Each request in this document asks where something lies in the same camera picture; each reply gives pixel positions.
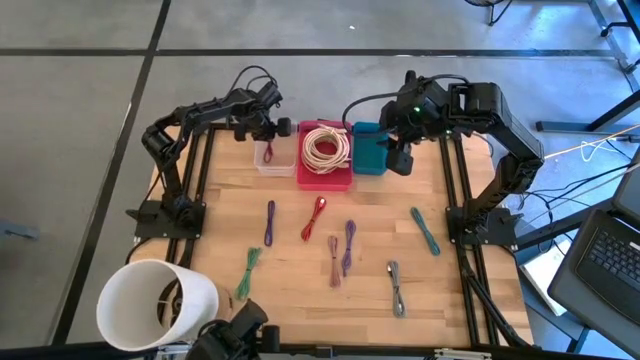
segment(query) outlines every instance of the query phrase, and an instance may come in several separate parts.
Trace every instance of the gray floor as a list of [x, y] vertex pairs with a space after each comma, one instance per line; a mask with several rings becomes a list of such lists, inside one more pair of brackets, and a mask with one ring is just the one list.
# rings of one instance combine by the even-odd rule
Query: gray floor
[[[622, 15], [614, 1], [600, 1], [607, 20]], [[0, 3], [0, 47], [139, 47], [149, 42], [160, 0], [4, 0]], [[586, 5], [516, 1], [493, 28], [486, 12], [459, 1], [384, 0], [174, 1], [161, 48], [441, 48], [608, 49]], [[640, 54], [626, 29], [615, 36], [631, 60]], [[47, 341], [62, 288], [82, 238], [113, 144], [127, 111], [142, 58], [0, 57], [0, 218], [38, 227], [37, 242], [0, 244], [0, 347]], [[175, 106], [227, 91], [243, 66], [260, 64], [279, 80], [285, 96], [274, 115], [305, 120], [338, 118], [352, 100], [397, 89], [407, 69], [429, 75], [458, 73], [472, 81], [498, 83], [512, 112], [529, 128], [538, 120], [591, 121], [631, 91], [611, 59], [491, 59], [377, 57], [156, 58], [71, 342], [95, 341], [95, 304], [102, 286], [131, 247], [136, 207], [152, 163], [139, 144], [144, 127]], [[353, 112], [353, 120], [375, 121], [380, 103]], [[633, 114], [623, 123], [638, 122]], [[550, 153], [579, 144], [580, 136], [536, 134]], [[635, 146], [621, 143], [632, 155]], [[599, 151], [589, 163], [579, 152], [549, 161], [534, 188], [548, 188], [625, 163]], [[615, 184], [582, 200], [604, 199]], [[518, 199], [509, 199], [517, 206]], [[566, 205], [556, 217], [578, 210]], [[528, 201], [525, 218], [542, 212]], [[534, 222], [542, 225], [546, 218]], [[568, 338], [529, 312], [537, 344], [564, 350]], [[593, 332], [585, 353], [625, 357]]]

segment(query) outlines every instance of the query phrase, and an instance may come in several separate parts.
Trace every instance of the white cup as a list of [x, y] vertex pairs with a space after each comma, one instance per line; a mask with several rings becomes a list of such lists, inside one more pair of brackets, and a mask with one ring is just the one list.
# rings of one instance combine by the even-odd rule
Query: white cup
[[[175, 323], [167, 329], [158, 321], [157, 304], [162, 290], [176, 278], [182, 303]], [[218, 305], [218, 291], [206, 276], [160, 260], [141, 260], [124, 266], [107, 281], [96, 317], [109, 344], [140, 351], [195, 339], [200, 327], [215, 318]]]

